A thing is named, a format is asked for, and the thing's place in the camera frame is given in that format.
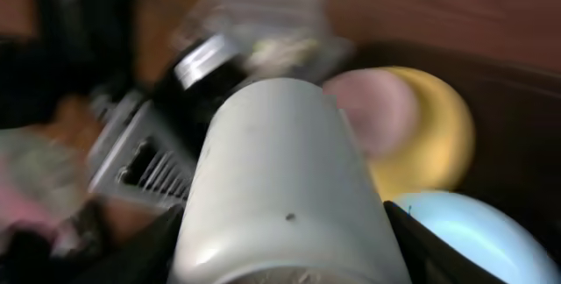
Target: yellow plate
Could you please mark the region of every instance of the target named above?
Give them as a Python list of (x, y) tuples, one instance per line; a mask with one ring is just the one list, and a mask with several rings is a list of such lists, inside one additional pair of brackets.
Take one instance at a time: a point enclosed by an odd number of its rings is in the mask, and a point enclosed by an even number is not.
[(401, 193), (454, 188), (472, 158), (474, 130), (461, 96), (423, 71), (384, 67), (411, 87), (419, 102), (417, 130), (404, 147), (376, 161), (370, 173), (383, 201)]

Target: wooden floor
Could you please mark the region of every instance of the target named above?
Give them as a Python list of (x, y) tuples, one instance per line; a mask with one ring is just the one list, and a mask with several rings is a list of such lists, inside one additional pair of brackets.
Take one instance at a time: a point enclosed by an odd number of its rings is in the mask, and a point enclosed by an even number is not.
[[(196, 0), (140, 0), (138, 78), (157, 80), (173, 57), (173, 29)], [(31, 0), (0, 0), (0, 32), (33, 35)], [(328, 0), (334, 31), (357, 43), (405, 39), (533, 67), (561, 71), (561, 0)], [(76, 148), (82, 157), (101, 125), (85, 102), (68, 98), (57, 121), (39, 127), (51, 138)], [(119, 237), (126, 238), (147, 219), (127, 218), (116, 206), (110, 213)]]

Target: white cylinder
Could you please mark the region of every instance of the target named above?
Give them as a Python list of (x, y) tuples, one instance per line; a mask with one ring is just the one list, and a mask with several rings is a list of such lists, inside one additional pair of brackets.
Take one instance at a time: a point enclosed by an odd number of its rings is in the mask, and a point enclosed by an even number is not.
[(333, 100), (272, 79), (226, 101), (202, 148), (170, 282), (410, 283)]

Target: light blue bowl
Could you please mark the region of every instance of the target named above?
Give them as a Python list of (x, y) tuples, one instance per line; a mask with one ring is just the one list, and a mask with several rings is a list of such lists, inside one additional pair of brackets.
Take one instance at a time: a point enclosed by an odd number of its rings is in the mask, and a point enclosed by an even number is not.
[(448, 192), (394, 200), (419, 223), (473, 263), (508, 284), (559, 284), (547, 252), (512, 218), (471, 197)]

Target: metal grill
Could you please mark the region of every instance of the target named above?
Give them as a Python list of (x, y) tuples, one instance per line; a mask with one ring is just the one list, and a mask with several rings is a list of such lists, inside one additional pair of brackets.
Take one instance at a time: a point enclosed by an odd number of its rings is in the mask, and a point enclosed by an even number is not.
[(118, 180), (143, 192), (187, 201), (191, 180), (181, 173), (172, 152), (162, 152), (152, 138), (142, 140), (132, 161), (119, 171)]

